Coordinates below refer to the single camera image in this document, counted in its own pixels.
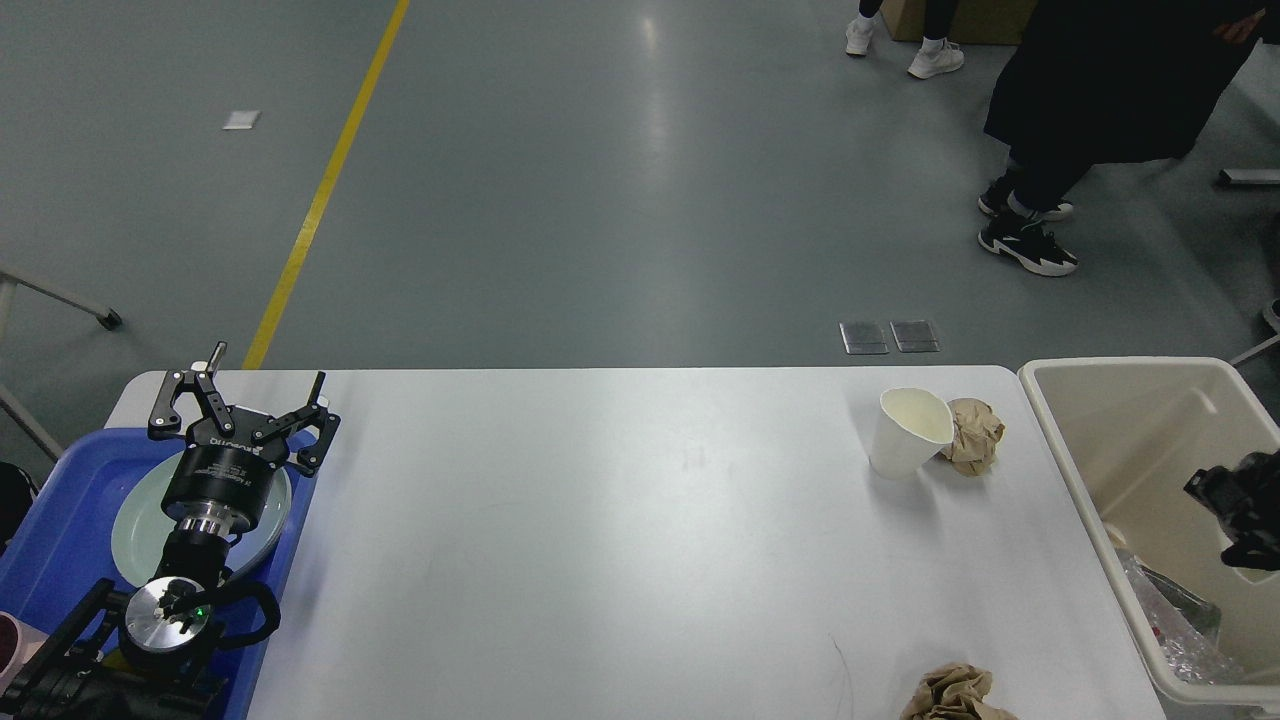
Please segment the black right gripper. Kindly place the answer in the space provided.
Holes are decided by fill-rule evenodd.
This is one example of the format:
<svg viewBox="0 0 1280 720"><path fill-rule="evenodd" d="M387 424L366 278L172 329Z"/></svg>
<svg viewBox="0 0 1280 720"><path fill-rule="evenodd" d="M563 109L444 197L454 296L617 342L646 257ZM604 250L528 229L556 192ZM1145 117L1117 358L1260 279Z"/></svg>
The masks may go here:
<svg viewBox="0 0 1280 720"><path fill-rule="evenodd" d="M1197 470L1183 486L1215 515L1230 544L1222 564L1258 571L1279 570L1279 452L1253 452L1235 468Z"/></svg>

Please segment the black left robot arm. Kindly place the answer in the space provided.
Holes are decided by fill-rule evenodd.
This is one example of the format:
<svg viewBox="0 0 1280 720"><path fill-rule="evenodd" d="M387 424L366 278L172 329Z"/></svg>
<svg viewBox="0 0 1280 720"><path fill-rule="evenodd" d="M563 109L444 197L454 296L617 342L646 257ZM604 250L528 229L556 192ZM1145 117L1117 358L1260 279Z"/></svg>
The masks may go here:
<svg viewBox="0 0 1280 720"><path fill-rule="evenodd" d="M145 428L70 446L3 556L3 716L233 719L340 419L227 402L224 352L165 372Z"/></svg>

